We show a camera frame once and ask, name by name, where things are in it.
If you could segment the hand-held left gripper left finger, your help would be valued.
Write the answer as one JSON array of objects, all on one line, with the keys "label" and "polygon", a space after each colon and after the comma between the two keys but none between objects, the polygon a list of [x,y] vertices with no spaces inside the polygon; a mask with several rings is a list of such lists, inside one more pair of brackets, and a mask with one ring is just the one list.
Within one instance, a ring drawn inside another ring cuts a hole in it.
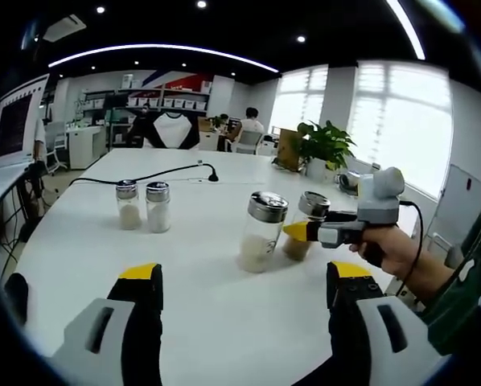
[{"label": "hand-held left gripper left finger", "polygon": [[162,311],[162,266],[129,268],[64,328],[51,365],[71,385],[160,385]]}]

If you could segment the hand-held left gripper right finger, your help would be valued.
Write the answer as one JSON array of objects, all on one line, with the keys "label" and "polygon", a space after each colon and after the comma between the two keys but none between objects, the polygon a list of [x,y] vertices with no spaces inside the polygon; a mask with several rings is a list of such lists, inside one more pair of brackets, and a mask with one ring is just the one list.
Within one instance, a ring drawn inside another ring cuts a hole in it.
[{"label": "hand-held left gripper right finger", "polygon": [[346,385],[420,385],[444,360],[426,324],[366,269],[327,263],[333,368]]}]

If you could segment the person's right hand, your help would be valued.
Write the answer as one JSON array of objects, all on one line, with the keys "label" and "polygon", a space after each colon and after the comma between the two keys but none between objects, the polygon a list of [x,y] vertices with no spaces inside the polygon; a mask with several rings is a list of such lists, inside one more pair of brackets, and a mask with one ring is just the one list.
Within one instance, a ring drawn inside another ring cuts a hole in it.
[{"label": "person's right hand", "polygon": [[417,255],[418,244],[398,227],[366,228],[362,241],[351,244],[349,250],[367,260],[366,249],[370,244],[379,245],[384,252],[381,269],[400,280],[405,279]]}]

